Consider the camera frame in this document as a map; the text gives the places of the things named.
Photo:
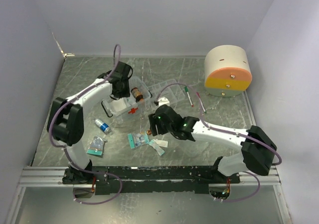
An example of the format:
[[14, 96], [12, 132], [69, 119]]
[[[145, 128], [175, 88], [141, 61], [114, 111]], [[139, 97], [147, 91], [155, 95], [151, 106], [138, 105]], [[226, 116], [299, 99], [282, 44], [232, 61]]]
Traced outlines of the white gauze pad packet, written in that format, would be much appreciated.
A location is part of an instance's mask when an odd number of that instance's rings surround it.
[[116, 113], [116, 112], [121, 112], [122, 110], [124, 110], [127, 107], [127, 105], [124, 99], [119, 99], [119, 100], [112, 101], [110, 103], [110, 107], [112, 108], [112, 111]]

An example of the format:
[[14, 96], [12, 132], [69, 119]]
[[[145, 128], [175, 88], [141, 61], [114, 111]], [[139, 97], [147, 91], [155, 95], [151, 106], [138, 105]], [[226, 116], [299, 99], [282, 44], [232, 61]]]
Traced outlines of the white teal medicine bottle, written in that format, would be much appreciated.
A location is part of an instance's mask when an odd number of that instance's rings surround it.
[[135, 100], [135, 98], [129, 97], [129, 98], [127, 98], [127, 102], [129, 105], [133, 105], [136, 103], [136, 100]]

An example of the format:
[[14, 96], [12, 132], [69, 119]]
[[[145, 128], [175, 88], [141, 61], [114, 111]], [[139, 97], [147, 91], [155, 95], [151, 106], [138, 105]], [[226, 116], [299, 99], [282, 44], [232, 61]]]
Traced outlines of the brown orange medicine bottle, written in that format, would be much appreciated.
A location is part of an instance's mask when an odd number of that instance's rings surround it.
[[132, 95], [135, 98], [137, 103], [144, 100], [143, 93], [137, 87], [132, 88], [131, 93], [132, 93]]

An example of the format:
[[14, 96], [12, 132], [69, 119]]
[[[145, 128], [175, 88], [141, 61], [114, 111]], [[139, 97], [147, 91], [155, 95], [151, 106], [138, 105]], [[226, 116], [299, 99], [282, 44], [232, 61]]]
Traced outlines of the teal silver foil packet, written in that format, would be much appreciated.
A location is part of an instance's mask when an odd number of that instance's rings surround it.
[[95, 155], [95, 156], [102, 156], [103, 150], [104, 150], [104, 144], [105, 142], [103, 138], [99, 136], [95, 136], [91, 144], [89, 145], [89, 148], [86, 153], [90, 155]]

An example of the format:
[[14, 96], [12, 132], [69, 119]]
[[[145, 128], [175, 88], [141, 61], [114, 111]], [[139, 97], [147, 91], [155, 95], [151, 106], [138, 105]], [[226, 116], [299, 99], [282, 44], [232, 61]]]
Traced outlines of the clear plastic medicine box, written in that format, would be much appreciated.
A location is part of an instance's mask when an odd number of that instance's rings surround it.
[[107, 114], [116, 123], [124, 123], [138, 117], [150, 107], [153, 97], [146, 84], [136, 76], [129, 79], [130, 96], [114, 100], [111, 97], [103, 100], [102, 104]]

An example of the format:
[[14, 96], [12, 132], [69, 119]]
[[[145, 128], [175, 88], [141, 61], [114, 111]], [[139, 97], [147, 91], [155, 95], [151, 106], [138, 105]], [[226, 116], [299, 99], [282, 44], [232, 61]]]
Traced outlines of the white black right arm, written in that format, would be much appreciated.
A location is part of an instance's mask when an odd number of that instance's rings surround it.
[[236, 154], [219, 157], [214, 163], [216, 172], [222, 176], [244, 171], [267, 176], [274, 164], [277, 147], [258, 126], [235, 129], [214, 125], [197, 117], [182, 117], [166, 104], [148, 118], [154, 136], [170, 133], [178, 140], [213, 142], [235, 150]]

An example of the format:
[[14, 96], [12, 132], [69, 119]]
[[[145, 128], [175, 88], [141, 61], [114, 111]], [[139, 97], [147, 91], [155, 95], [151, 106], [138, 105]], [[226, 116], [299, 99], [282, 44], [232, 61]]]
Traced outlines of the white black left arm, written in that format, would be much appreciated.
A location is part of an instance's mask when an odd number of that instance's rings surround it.
[[130, 65], [118, 61], [112, 70], [99, 75], [84, 90], [65, 99], [57, 97], [53, 101], [47, 131], [51, 144], [61, 148], [69, 161], [63, 184], [84, 184], [92, 180], [93, 164], [82, 143], [84, 118], [93, 106], [107, 97], [128, 97], [132, 74]]

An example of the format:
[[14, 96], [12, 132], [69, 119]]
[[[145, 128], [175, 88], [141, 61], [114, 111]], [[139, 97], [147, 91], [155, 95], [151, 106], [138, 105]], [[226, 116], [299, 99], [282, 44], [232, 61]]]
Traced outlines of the teal blister pack bag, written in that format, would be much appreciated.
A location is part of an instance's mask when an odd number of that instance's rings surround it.
[[129, 133], [128, 141], [129, 141], [130, 149], [134, 149], [144, 144], [149, 144], [150, 140], [146, 132], [140, 132], [140, 133]]

